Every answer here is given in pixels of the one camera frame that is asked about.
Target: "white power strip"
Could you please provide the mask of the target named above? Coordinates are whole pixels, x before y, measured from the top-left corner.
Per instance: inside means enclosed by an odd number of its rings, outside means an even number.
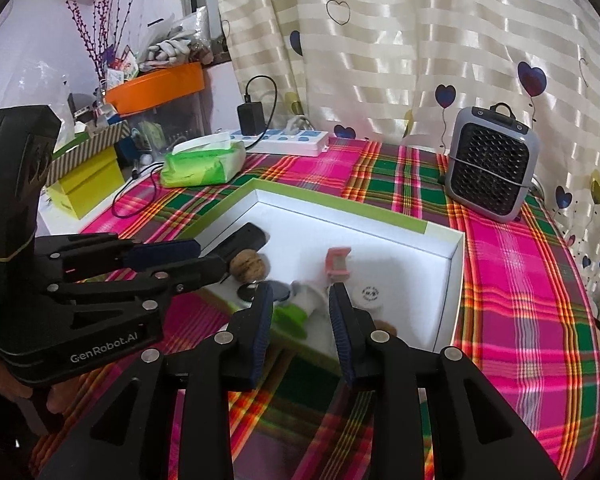
[[[240,130],[231,134],[231,140],[242,140],[248,147],[257,136],[246,137]],[[249,150],[250,153],[271,153],[274,155],[318,156],[327,151],[328,132],[301,130],[296,135],[286,135],[283,130],[267,130],[262,140]]]

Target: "orange lid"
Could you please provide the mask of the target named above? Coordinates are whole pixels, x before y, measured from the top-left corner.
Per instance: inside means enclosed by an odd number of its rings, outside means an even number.
[[[155,70],[107,91],[106,101],[121,116],[137,114],[171,100],[199,92],[205,79],[199,62]]]

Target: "shallow cardboard tray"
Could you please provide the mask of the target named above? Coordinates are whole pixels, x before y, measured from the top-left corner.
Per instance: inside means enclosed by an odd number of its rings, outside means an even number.
[[[453,342],[462,292],[464,233],[376,206],[254,178],[184,231],[211,251],[251,222],[267,234],[260,250],[269,262],[268,278],[310,281],[324,288],[324,259],[331,247],[351,247],[347,288],[364,280],[381,289],[382,307],[372,313],[397,328],[410,346],[440,352]],[[238,283],[199,292],[231,314],[242,308]],[[272,339],[309,361],[337,370],[327,311],[314,312],[296,339],[272,327]]]

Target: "plaid tablecloth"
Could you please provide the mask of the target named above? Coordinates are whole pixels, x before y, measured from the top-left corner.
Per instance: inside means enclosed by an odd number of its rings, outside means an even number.
[[[600,411],[600,354],[574,262],[535,199],[526,200],[519,222],[496,224],[445,196],[438,184],[445,168],[441,155],[333,139],[330,150],[317,158],[250,155],[243,173],[228,186],[160,189],[142,214],[119,220],[105,212],[86,231],[170,240],[251,178],[314,189],[464,231],[464,291],[455,345],[506,397],[563,476],[574,478],[592,454]],[[144,181],[123,197],[120,212],[132,211],[151,195]],[[116,276],[124,277],[124,272]],[[191,348],[226,322],[196,295],[177,297],[160,348]],[[82,378],[64,430],[36,446],[33,471],[131,359]],[[373,403],[372,394],[352,395],[333,374],[273,349],[261,388],[230,397],[236,478],[366,478]],[[427,478],[432,478],[426,410],[423,420]],[[176,424],[170,479],[177,476],[178,436]]]

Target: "striped curtain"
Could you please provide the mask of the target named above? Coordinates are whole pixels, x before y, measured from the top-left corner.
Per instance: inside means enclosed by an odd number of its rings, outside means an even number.
[[[458,110],[506,102],[542,142],[546,206],[600,308],[600,18],[587,0],[219,0],[244,90],[281,126],[446,150]],[[268,82],[252,98],[269,107]]]

